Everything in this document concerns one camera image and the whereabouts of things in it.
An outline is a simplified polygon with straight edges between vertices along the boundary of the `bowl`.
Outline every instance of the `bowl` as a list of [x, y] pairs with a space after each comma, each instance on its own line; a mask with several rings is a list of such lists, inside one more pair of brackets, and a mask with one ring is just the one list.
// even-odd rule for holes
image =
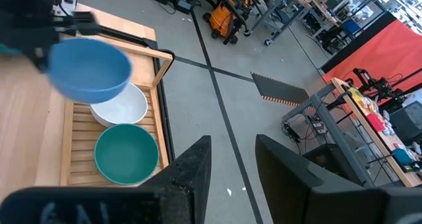
[[131, 63], [114, 46], [86, 38], [51, 46], [47, 77], [65, 97], [83, 103], [114, 98], [129, 83]]
[[103, 103], [91, 104], [90, 110], [92, 116], [106, 127], [135, 124], [145, 117], [148, 102], [137, 86], [128, 83], [119, 95]]
[[98, 138], [94, 160], [100, 173], [116, 184], [138, 184], [152, 175], [158, 164], [153, 137], [136, 125], [109, 127]]

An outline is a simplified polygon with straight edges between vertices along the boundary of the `blue bowl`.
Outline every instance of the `blue bowl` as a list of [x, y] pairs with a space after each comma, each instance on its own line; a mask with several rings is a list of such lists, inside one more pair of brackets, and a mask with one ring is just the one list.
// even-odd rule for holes
[[51, 47], [47, 76], [64, 96], [101, 103], [123, 91], [132, 67], [114, 46], [86, 38], [63, 40]]

